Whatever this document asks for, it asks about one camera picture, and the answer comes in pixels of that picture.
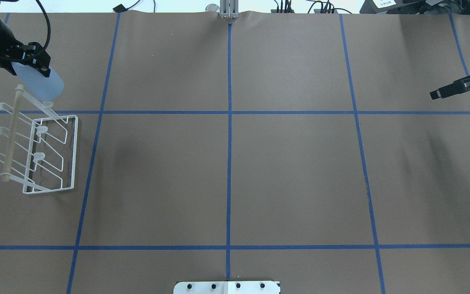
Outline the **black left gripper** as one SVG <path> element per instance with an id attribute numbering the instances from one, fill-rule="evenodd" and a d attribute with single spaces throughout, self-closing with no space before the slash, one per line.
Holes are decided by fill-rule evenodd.
<path id="1" fill-rule="evenodd" d="M 51 57 L 38 42 L 30 42 L 23 45 L 23 50 L 18 47 L 23 45 L 22 42 L 15 39 L 12 31 L 0 19 L 0 67 L 9 67 L 11 62 L 18 62 L 38 71 L 45 78 L 49 78 L 51 74 L 50 62 Z"/>

